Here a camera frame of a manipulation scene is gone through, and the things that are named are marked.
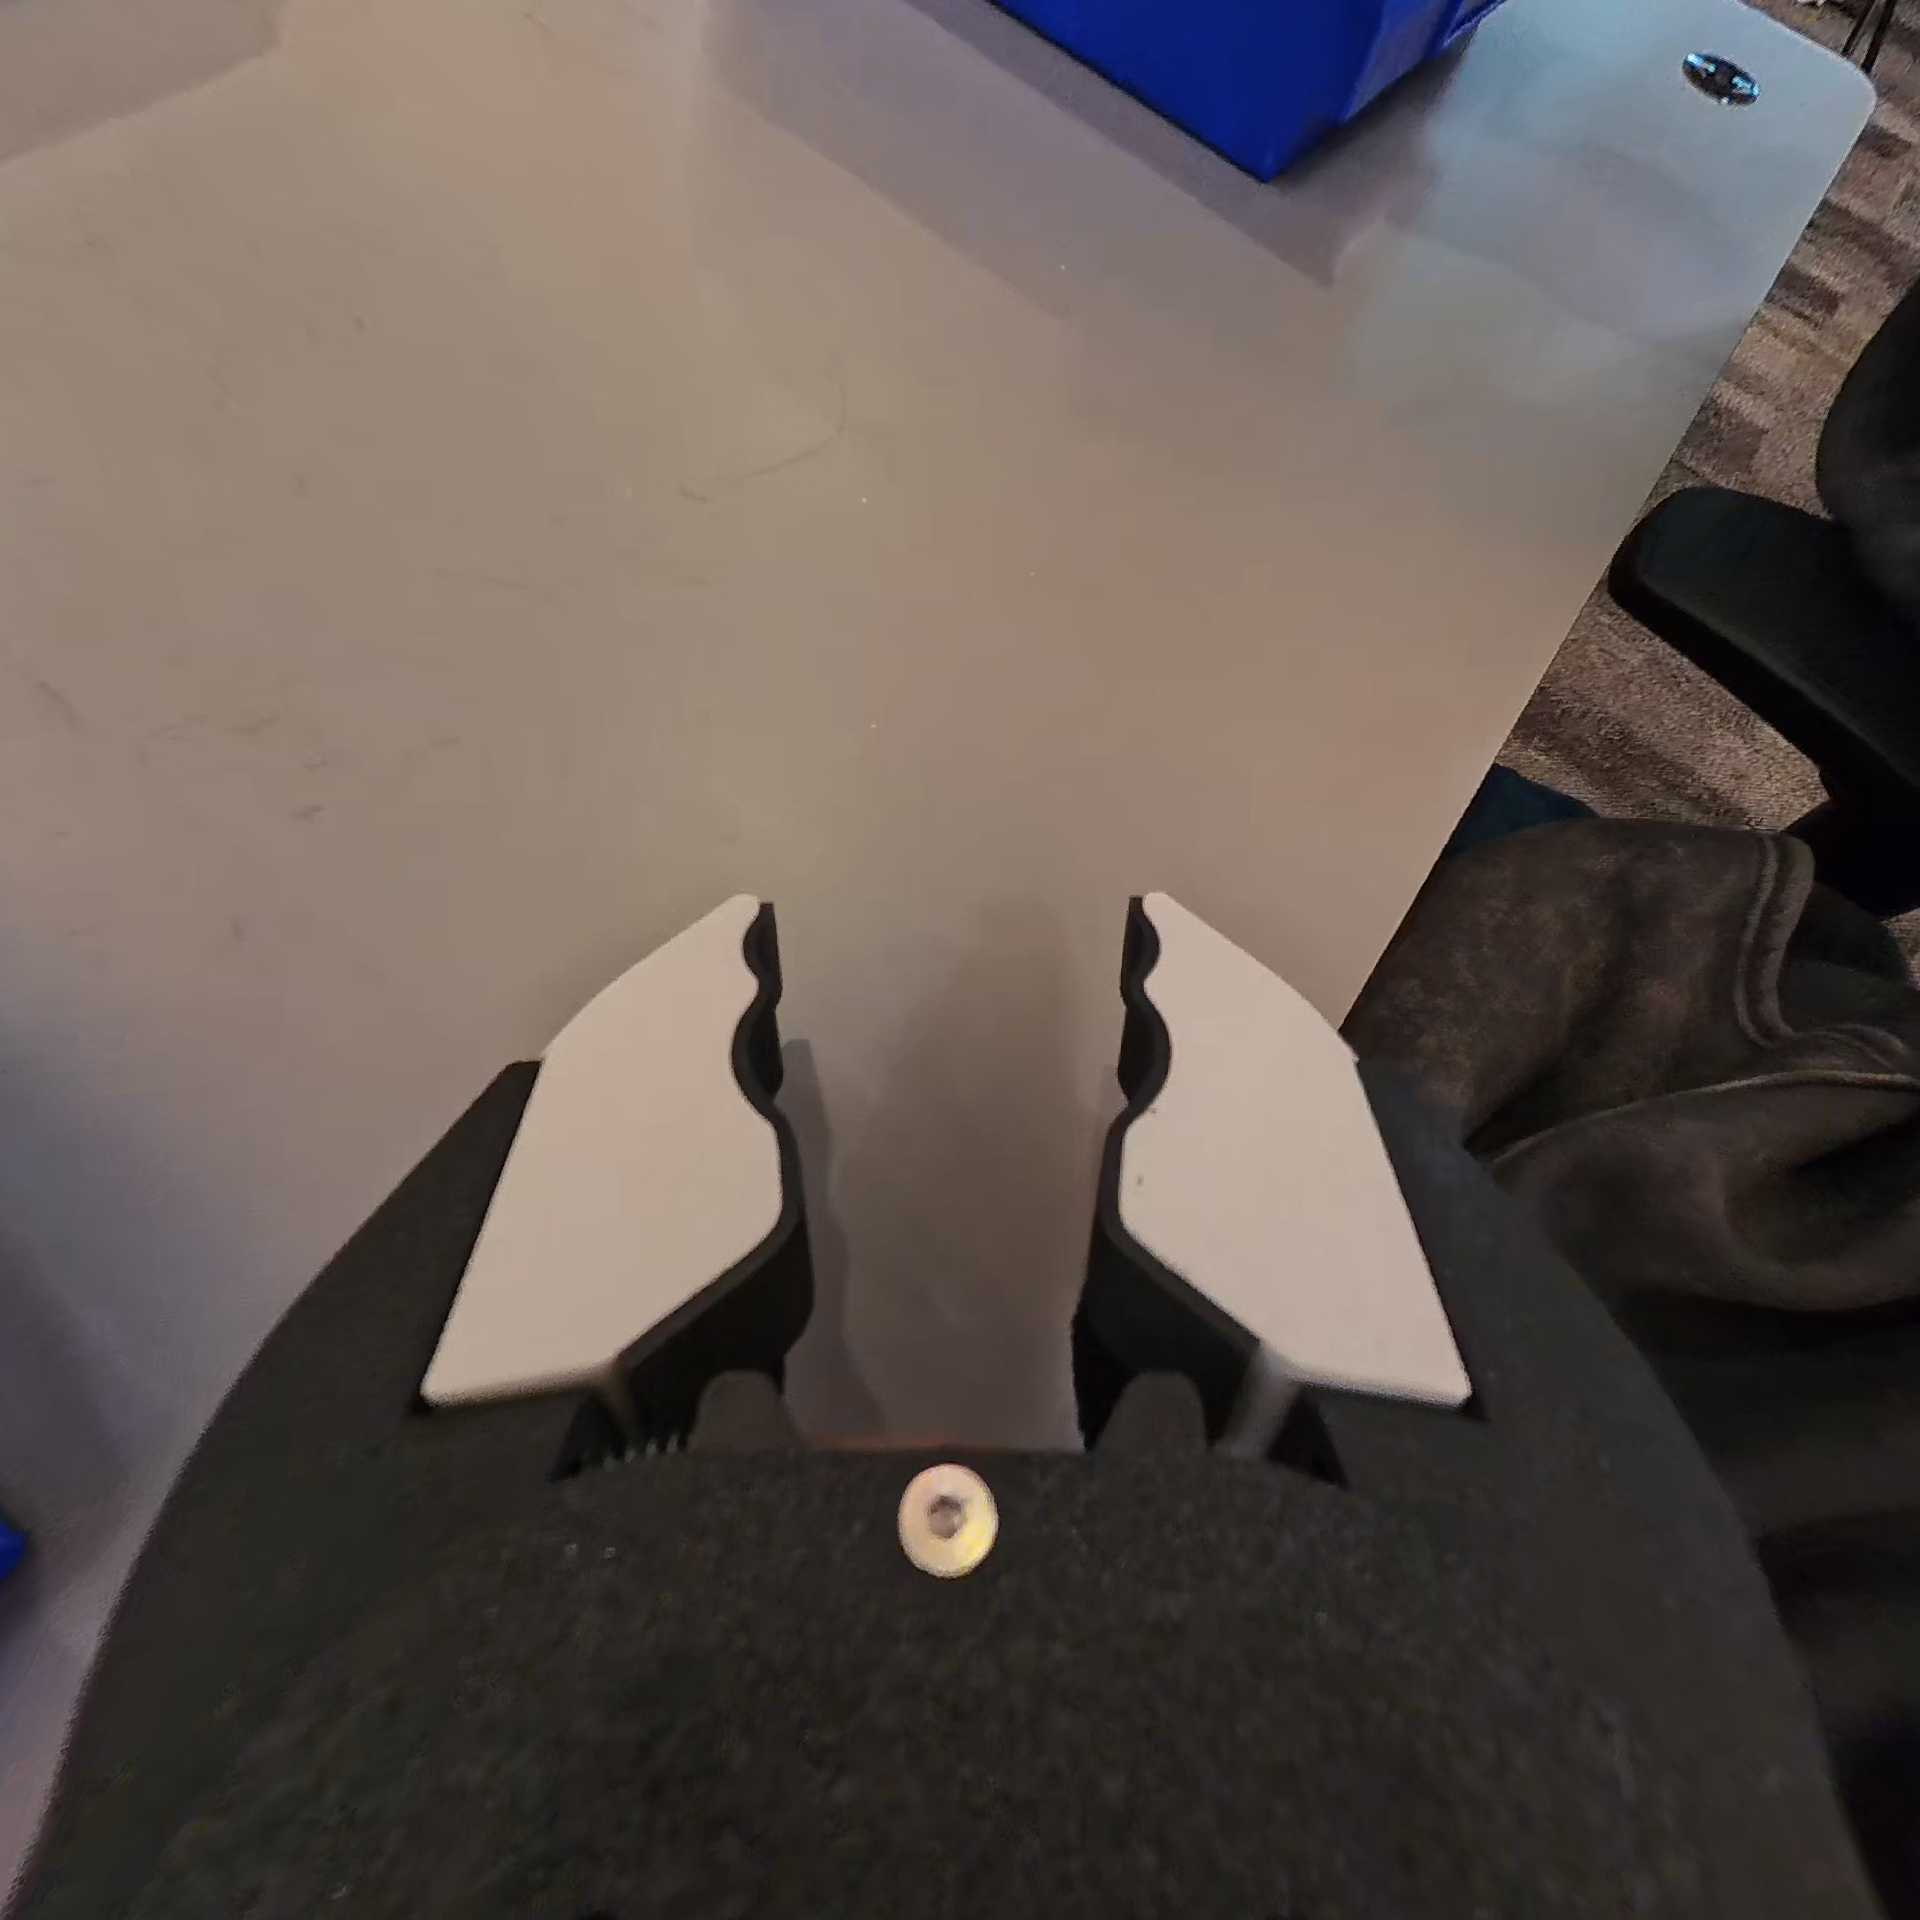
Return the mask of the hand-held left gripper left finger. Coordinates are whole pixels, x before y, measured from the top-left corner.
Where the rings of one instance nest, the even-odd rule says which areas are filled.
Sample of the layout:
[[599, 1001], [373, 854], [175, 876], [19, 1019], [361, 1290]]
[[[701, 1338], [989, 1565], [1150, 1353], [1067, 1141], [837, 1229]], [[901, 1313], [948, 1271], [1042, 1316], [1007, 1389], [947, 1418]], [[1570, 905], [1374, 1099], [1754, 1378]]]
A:
[[638, 1449], [714, 1380], [783, 1380], [814, 1271], [779, 1111], [778, 911], [732, 897], [546, 1045], [422, 1370], [431, 1410], [575, 1397]]

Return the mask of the grey desk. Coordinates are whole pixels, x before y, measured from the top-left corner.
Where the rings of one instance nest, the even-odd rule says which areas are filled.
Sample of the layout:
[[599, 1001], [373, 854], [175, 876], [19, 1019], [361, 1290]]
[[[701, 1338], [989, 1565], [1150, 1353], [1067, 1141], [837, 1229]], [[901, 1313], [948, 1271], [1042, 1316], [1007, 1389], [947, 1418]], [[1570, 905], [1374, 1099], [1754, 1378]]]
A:
[[5, 1890], [255, 1343], [729, 897], [803, 1415], [1066, 1443], [1130, 897], [1343, 1018], [1874, 100], [1503, 5], [1257, 183], [991, 5], [5, 5]]

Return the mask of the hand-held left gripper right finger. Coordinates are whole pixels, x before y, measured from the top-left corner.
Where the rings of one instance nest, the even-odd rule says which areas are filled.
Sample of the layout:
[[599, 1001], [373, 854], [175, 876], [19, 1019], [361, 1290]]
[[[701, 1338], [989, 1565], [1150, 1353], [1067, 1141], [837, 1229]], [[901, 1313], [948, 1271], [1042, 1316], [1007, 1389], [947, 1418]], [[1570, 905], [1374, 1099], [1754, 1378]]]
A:
[[1473, 1406], [1442, 1293], [1354, 1050], [1278, 972], [1169, 893], [1121, 947], [1121, 1113], [1077, 1299], [1089, 1449], [1143, 1377], [1204, 1443], [1283, 1455], [1314, 1395]]

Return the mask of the grey hooded sweatshirt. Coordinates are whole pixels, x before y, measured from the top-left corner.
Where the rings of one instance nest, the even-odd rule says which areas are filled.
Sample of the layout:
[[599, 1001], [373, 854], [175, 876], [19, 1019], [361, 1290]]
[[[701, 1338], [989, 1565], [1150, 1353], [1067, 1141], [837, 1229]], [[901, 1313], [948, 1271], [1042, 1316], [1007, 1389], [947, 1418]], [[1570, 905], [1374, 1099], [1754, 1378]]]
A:
[[1778, 831], [1573, 819], [1445, 857], [1342, 1036], [1406, 1070], [1638, 1346], [1918, 1908], [1918, 996]]

